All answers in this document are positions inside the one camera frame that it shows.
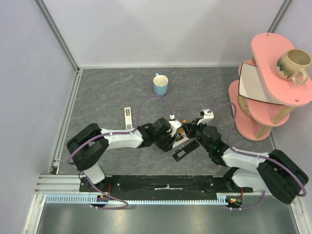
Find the black remote control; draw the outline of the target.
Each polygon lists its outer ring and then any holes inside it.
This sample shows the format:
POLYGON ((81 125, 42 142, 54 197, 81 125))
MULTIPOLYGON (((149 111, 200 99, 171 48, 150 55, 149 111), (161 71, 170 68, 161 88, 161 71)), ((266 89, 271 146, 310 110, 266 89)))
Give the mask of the black remote control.
POLYGON ((178 162, 198 147, 199 147, 199 143, 196 140, 193 140, 186 146, 182 146, 181 148, 178 148, 175 151, 175 153, 172 155, 172 157, 174 158, 176 162, 178 162))

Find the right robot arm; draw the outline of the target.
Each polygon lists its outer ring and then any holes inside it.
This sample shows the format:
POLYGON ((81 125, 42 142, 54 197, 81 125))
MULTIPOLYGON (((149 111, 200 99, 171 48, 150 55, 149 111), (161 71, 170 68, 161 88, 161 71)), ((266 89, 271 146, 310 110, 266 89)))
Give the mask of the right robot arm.
POLYGON ((290 204, 297 196, 306 196, 308 176, 281 150, 270 153, 243 151, 226 144, 214 126, 199 119, 182 125, 187 137, 195 138, 211 161, 234 169, 223 179, 229 192, 239 187, 269 191, 279 201, 290 204))

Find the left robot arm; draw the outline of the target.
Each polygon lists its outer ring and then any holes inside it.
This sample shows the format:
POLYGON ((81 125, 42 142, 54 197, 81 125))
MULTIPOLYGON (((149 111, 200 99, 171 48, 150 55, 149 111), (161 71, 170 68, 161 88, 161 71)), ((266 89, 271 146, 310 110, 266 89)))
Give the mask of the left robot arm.
POLYGON ((173 148, 182 126, 178 120, 158 119, 153 124, 144 124, 131 130, 101 129, 92 123, 70 139, 66 147, 70 153, 68 163, 75 165, 90 180, 90 186, 97 192, 105 190, 106 175, 98 163, 104 152, 119 148, 146 148, 156 145, 163 152, 173 148))

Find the white remote with QR label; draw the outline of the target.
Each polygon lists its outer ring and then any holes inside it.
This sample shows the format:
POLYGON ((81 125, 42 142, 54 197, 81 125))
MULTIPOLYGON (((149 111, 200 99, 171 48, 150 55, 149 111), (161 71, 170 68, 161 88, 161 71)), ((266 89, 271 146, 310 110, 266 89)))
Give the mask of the white remote with QR label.
POLYGON ((125 117, 126 130, 131 130, 133 128, 133 122, 132 122, 132 113, 131 113, 130 107, 124 108, 124 117, 125 117))

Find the white remote control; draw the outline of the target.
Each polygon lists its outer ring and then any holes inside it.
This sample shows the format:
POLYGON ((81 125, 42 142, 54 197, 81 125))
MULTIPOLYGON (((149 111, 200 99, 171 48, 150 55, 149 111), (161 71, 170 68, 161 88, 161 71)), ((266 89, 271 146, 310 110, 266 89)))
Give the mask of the white remote control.
POLYGON ((183 144, 183 143, 186 142, 187 140, 188 140, 188 138, 187 138, 186 136, 181 135, 181 136, 177 139, 177 141, 174 142, 173 148, 175 148, 175 147, 177 147, 177 146, 183 144))

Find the yellow handled screwdriver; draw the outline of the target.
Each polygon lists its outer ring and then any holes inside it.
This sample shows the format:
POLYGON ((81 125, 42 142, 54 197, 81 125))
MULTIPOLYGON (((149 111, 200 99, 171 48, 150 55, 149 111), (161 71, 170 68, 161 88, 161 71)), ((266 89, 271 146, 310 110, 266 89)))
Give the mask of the yellow handled screwdriver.
MULTIPOLYGON (((184 120, 182 121, 182 124, 185 124, 185 123, 187 123, 187 120, 184 119, 184 120)), ((179 135, 182 135, 182 134, 185 132, 183 126, 181 126, 181 128, 179 129, 178 132, 179 132, 179 135)))

